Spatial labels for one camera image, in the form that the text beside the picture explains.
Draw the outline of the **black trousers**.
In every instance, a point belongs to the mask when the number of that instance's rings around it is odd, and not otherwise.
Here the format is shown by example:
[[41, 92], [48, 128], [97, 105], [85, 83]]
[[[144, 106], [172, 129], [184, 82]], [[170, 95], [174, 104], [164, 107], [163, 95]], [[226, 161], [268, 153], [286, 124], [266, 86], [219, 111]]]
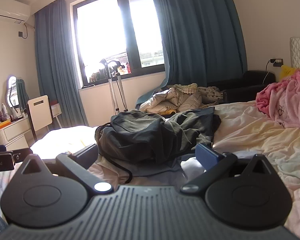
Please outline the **black trousers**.
[[95, 140], [100, 155], [134, 178], [136, 165], [159, 166], [193, 154], [198, 144], [212, 147], [221, 124], [214, 107], [188, 110], [165, 119], [155, 113], [132, 110], [111, 117], [99, 126]]

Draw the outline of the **white dressing table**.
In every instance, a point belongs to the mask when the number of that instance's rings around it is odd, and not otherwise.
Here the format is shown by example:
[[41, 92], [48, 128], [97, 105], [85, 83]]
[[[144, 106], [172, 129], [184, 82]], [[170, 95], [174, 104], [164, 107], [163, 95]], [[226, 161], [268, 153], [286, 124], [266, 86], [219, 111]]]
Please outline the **white dressing table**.
[[28, 148], [25, 134], [31, 130], [28, 118], [22, 118], [0, 129], [0, 145], [8, 151]]

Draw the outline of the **white bed sheet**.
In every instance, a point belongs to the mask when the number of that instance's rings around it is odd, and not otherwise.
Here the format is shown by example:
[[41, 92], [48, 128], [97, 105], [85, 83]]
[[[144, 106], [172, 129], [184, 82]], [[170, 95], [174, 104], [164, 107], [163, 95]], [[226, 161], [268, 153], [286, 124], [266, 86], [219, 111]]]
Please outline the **white bed sheet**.
[[[213, 149], [219, 153], [231, 152], [239, 158], [264, 154], [288, 188], [293, 206], [285, 227], [300, 238], [300, 129], [283, 128], [266, 114], [260, 112], [255, 102], [219, 105], [215, 114], [221, 124], [214, 134]], [[75, 153], [91, 145], [96, 127], [77, 126], [51, 131], [30, 148], [44, 159], [54, 159], [64, 152]], [[195, 157], [184, 155], [172, 164], [157, 168], [132, 168], [132, 185], [174, 185], [180, 188], [186, 182], [202, 174], [204, 169]], [[7, 184], [19, 168], [0, 172], [0, 198]], [[99, 157], [89, 172], [111, 183], [113, 187], [123, 184], [128, 173]]]

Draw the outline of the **white chair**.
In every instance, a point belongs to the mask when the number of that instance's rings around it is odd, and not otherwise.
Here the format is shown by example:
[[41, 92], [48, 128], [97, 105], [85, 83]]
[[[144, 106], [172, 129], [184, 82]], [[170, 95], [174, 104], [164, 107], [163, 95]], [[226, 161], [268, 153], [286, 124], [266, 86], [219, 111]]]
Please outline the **white chair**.
[[36, 132], [53, 123], [53, 116], [47, 95], [31, 99], [27, 102], [27, 114], [34, 141], [36, 142]]

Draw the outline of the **wavy mirror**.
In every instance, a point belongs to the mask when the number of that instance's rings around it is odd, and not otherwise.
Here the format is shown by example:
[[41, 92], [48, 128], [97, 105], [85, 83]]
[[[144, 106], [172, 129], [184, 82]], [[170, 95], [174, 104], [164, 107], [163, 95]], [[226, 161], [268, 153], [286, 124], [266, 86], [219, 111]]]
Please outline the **wavy mirror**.
[[19, 106], [18, 92], [17, 92], [17, 78], [12, 75], [9, 76], [7, 80], [6, 100], [10, 108]]

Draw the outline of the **beige puffer jacket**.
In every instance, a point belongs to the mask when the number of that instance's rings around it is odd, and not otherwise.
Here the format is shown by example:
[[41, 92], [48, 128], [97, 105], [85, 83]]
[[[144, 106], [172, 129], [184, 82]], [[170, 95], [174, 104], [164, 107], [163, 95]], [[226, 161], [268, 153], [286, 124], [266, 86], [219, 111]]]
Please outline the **beige puffer jacket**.
[[139, 110], [164, 115], [172, 111], [178, 113], [214, 106], [222, 100], [223, 94], [217, 87], [199, 87], [196, 83], [175, 84], [159, 89], [140, 105]]

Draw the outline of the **black sofa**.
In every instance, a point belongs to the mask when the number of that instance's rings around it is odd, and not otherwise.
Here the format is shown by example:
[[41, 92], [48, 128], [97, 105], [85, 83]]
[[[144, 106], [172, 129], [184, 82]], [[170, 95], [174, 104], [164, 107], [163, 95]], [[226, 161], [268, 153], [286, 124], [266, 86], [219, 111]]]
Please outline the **black sofa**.
[[223, 94], [223, 103], [248, 102], [256, 99], [257, 93], [276, 82], [272, 72], [249, 70], [239, 79], [211, 82], [209, 87], [217, 87]]

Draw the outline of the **left teal curtain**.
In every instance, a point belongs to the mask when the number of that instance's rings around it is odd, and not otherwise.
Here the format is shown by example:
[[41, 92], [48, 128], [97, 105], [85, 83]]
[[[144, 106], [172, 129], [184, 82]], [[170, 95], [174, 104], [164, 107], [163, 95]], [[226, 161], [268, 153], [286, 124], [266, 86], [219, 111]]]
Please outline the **left teal curtain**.
[[65, 0], [55, 0], [34, 15], [39, 91], [61, 107], [64, 127], [88, 125], [75, 66]]

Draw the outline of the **teal curtain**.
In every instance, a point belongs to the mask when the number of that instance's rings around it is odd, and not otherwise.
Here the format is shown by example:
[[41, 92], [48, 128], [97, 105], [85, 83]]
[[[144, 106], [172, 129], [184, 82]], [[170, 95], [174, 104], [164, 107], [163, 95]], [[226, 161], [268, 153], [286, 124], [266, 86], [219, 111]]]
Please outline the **teal curtain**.
[[61, 107], [64, 127], [88, 125], [75, 66], [65, 0], [55, 0], [34, 15], [39, 91]]
[[239, 79], [248, 70], [233, 0], [153, 0], [166, 77], [159, 85], [199, 86]]

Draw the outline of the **pink fleece blanket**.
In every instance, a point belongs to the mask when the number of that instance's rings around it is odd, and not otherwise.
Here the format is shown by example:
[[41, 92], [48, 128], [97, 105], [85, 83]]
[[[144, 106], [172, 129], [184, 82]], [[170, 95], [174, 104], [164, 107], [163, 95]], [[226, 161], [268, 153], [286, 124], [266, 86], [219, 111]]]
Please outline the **pink fleece blanket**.
[[300, 128], [300, 71], [257, 93], [256, 107], [284, 128]]

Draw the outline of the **yellow plush toy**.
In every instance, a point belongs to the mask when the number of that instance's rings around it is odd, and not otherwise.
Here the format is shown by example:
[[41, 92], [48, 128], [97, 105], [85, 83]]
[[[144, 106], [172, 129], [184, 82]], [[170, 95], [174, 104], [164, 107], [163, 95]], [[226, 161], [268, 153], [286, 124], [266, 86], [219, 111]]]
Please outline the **yellow plush toy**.
[[280, 72], [280, 81], [292, 76], [295, 72], [300, 71], [300, 68], [290, 67], [286, 65], [281, 66], [281, 72]]

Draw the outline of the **right teal curtain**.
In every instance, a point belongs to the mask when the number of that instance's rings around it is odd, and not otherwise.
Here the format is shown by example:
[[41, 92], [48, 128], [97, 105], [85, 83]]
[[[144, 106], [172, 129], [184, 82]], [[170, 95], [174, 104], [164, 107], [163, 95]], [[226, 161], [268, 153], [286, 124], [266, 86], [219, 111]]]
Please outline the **right teal curtain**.
[[153, 0], [166, 77], [159, 85], [199, 86], [239, 79], [248, 70], [233, 0]]

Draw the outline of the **white air conditioner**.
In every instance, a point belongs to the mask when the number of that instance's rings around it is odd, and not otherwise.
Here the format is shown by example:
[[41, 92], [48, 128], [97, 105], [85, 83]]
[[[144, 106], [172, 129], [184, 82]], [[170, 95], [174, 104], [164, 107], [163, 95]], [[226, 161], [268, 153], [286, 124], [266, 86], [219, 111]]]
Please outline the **white air conditioner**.
[[0, 21], [23, 24], [30, 17], [29, 5], [15, 0], [0, 0]]

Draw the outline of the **wall socket with charger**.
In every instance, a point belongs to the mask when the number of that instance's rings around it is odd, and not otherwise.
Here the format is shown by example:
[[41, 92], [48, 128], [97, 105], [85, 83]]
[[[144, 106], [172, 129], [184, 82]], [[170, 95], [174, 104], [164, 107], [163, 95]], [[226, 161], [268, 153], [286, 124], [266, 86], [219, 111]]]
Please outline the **wall socket with charger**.
[[267, 76], [269, 75], [269, 71], [268, 71], [268, 64], [272, 64], [273, 67], [281, 67], [283, 65], [283, 59], [269, 59], [267, 64], [266, 64], [266, 75], [264, 77], [263, 83], [265, 83]]

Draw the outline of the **window with dark frame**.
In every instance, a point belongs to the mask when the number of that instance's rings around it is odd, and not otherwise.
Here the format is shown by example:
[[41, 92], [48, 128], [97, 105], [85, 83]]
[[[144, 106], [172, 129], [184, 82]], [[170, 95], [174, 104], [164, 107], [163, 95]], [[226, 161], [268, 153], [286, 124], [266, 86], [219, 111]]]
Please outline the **window with dark frame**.
[[85, 0], [72, 7], [79, 69], [85, 87], [165, 70], [153, 0]]

